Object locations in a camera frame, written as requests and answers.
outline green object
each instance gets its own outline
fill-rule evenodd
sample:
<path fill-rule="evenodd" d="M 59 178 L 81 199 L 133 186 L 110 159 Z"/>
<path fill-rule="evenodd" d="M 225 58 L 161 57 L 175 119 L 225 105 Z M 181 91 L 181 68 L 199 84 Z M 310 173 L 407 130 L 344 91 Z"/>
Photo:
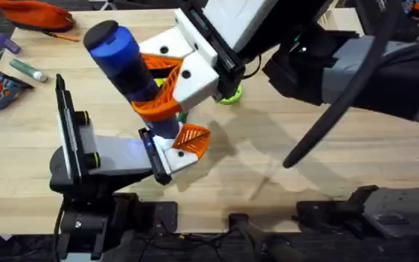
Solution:
<path fill-rule="evenodd" d="M 164 84 L 164 80 L 166 80 L 166 79 L 154 79 L 154 81 L 156 82 L 156 85 L 158 85 L 158 87 L 161 87 Z"/>
<path fill-rule="evenodd" d="M 19 60 L 15 59 L 15 58 L 12 59 L 9 62 L 9 64 L 13 68 L 19 70 L 20 72 L 26 74 L 27 76 L 29 76 L 29 77 L 37 80 L 37 81 L 45 82 L 46 80 L 48 80 L 48 78 L 46 76 L 44 76 L 43 73 L 40 70 L 35 69 L 35 68 L 33 68 L 33 67 L 25 64 L 25 63 L 22 63 L 22 62 L 20 62 Z"/>
<path fill-rule="evenodd" d="M 237 87 L 236 93 L 231 98 L 222 99 L 219 101 L 219 104 L 221 105 L 233 105 L 234 103 L 239 102 L 240 98 L 242 97 L 242 84 Z"/>
<path fill-rule="evenodd" d="M 185 123 L 187 122 L 187 116 L 188 116 L 188 114 L 187 114 L 187 113 L 180 113 L 180 114 L 177 116 L 177 120 L 178 120 L 179 122 L 181 122 L 181 123 L 185 124 Z"/>

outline marker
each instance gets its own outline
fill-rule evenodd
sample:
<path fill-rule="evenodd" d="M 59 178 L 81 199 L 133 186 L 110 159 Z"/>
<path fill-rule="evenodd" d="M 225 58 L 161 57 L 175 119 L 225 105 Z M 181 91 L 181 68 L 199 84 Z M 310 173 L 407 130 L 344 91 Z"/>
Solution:
<path fill-rule="evenodd" d="M 0 46 L 8 49 L 12 54 L 20 53 L 20 47 L 3 33 L 0 33 Z"/>

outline bottle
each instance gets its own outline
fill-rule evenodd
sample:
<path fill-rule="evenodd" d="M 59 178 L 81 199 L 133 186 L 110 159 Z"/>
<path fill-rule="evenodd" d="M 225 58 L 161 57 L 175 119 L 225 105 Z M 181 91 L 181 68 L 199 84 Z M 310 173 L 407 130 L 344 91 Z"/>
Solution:
<path fill-rule="evenodd" d="M 21 48 L 3 33 L 0 33 L 0 46 L 8 49 L 12 54 L 20 53 Z"/>
<path fill-rule="evenodd" d="M 150 101 L 158 95 L 159 87 L 129 29 L 113 20 L 101 22 L 88 30 L 84 46 L 129 103 Z M 166 139 L 175 139 L 180 131 L 176 116 L 145 123 L 155 135 Z"/>
<path fill-rule="evenodd" d="M 46 80 L 48 80 L 48 77 L 45 76 L 40 70 L 35 69 L 25 63 L 20 62 L 17 59 L 12 59 L 11 62 L 9 62 L 9 64 L 19 70 L 20 72 L 26 74 L 27 76 L 40 81 L 40 82 L 45 82 Z"/>

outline blue bottle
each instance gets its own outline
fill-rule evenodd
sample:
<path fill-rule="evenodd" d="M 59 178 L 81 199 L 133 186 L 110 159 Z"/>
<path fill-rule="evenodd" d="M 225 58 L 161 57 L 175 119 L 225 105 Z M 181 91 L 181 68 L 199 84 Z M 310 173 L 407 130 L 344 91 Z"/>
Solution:
<path fill-rule="evenodd" d="M 84 46 L 118 91 L 131 102 L 153 100 L 159 93 L 140 48 L 129 29 L 116 21 L 103 21 L 88 30 Z M 155 135 L 174 139 L 179 133 L 177 117 L 145 123 Z"/>

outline gray object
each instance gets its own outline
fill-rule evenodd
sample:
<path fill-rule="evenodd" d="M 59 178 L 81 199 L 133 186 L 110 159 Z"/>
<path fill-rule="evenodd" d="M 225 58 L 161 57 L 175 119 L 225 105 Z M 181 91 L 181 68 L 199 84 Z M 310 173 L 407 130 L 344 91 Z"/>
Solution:
<path fill-rule="evenodd" d="M 379 188 L 364 205 L 364 217 L 383 235 L 419 236 L 419 188 Z"/>
<path fill-rule="evenodd" d="M 358 39 L 350 39 L 333 55 L 337 59 L 337 62 L 332 68 L 324 69 L 322 81 L 322 100 L 324 103 L 334 103 L 343 93 L 348 83 L 360 68 L 363 59 L 371 47 L 373 39 L 374 36 L 362 36 Z M 390 41 L 383 55 L 383 59 L 386 59 L 386 56 L 390 56 L 395 52 L 418 47 L 418 42 L 404 43 Z M 419 122 L 419 111 L 414 115 L 413 121 Z"/>

